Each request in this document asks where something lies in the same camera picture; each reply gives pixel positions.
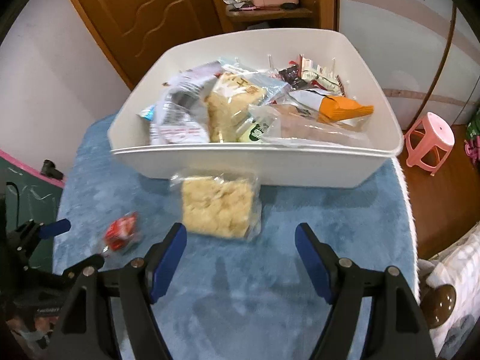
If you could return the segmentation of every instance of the pink plastic stool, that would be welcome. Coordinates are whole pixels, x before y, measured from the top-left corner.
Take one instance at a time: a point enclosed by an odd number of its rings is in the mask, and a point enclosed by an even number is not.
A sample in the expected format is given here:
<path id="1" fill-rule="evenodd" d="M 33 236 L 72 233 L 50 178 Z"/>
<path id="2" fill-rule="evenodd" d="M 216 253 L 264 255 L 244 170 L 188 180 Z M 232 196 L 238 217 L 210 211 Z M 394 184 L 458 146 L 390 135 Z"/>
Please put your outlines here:
<path id="1" fill-rule="evenodd" d="M 415 130 L 420 124 L 423 125 L 425 133 Z M 411 134 L 422 137 L 415 149 L 412 149 L 412 144 L 410 142 Z M 404 135 L 404 138 L 406 150 L 409 153 L 409 157 L 406 159 L 406 165 L 408 167 L 417 165 L 424 170 L 430 171 L 431 176 L 435 176 L 435 173 L 440 169 L 452 151 L 452 147 L 455 143 L 455 137 L 450 126 L 440 116 L 435 115 L 432 112 L 427 112 L 423 118 L 417 120 L 412 128 Z M 440 159 L 440 156 L 438 155 L 437 148 L 445 151 L 445 155 L 442 159 Z M 422 161 L 423 156 L 430 150 L 433 150 L 435 154 L 437 160 L 436 166 L 427 165 Z"/>

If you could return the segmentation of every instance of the white plastic bin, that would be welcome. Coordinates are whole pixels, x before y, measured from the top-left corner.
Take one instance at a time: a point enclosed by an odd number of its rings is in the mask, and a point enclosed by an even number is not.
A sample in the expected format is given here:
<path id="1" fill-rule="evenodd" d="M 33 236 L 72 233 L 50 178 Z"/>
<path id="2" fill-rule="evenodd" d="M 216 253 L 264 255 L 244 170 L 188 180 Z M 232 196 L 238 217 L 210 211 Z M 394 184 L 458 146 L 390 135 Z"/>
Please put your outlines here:
<path id="1" fill-rule="evenodd" d="M 373 104 L 367 123 L 374 149 L 315 146 L 290 148 L 254 143 L 208 143 L 149 146 L 147 123 L 137 113 L 154 104 L 162 83 L 186 69 L 219 57 L 238 57 L 252 68 L 285 68 L 299 54 L 331 67 L 347 96 Z M 169 179 L 182 168 L 254 171 L 262 184 L 308 187 L 354 187 L 397 156 L 403 136 L 375 77 L 341 33 L 314 28 L 272 28 L 233 32 L 178 45 L 162 55 L 133 90 L 109 129 L 112 154 L 141 174 Z"/>

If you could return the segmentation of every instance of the white fringe trim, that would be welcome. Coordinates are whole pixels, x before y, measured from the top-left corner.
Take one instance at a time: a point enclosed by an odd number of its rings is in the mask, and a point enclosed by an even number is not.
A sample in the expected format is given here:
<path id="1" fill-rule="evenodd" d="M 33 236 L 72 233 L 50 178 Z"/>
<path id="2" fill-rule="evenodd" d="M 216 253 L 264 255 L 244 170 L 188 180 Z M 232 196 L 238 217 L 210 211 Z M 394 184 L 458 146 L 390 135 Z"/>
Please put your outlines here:
<path id="1" fill-rule="evenodd" d="M 410 205 L 409 191 L 407 189 L 407 182 L 405 181 L 405 175 L 403 174 L 402 167 L 396 158 L 392 158 L 393 167 L 395 168 L 395 173 L 397 173 L 398 182 L 400 183 L 400 188 L 402 189 L 403 200 L 405 202 L 406 214 L 409 217 L 409 227 L 410 235 L 412 238 L 412 247 L 414 255 L 414 283 L 413 283 L 413 295 L 417 300 L 417 303 L 420 303 L 420 293 L 419 293 L 419 274 L 417 268 L 417 231 L 415 229 L 415 223 L 412 214 L 412 206 Z"/>

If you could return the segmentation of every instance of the wooden door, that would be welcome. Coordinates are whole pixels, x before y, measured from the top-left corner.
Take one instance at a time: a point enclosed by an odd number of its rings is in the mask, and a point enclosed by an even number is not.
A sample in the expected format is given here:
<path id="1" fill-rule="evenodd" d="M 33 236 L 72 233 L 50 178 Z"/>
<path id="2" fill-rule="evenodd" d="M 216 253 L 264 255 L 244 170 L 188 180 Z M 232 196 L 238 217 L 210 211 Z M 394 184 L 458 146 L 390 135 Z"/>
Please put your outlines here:
<path id="1" fill-rule="evenodd" d="M 127 85 L 171 47 L 222 33 L 212 0 L 72 2 Z"/>

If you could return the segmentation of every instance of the brown glossy button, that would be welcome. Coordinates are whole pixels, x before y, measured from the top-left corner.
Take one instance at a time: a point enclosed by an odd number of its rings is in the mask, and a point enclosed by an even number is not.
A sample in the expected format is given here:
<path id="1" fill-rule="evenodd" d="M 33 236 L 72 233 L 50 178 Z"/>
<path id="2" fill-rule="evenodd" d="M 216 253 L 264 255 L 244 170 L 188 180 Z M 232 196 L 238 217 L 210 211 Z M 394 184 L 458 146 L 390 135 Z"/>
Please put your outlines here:
<path id="1" fill-rule="evenodd" d="M 420 303 L 429 329 L 443 325 L 450 317 L 457 301 L 457 292 L 450 284 L 429 291 Z"/>

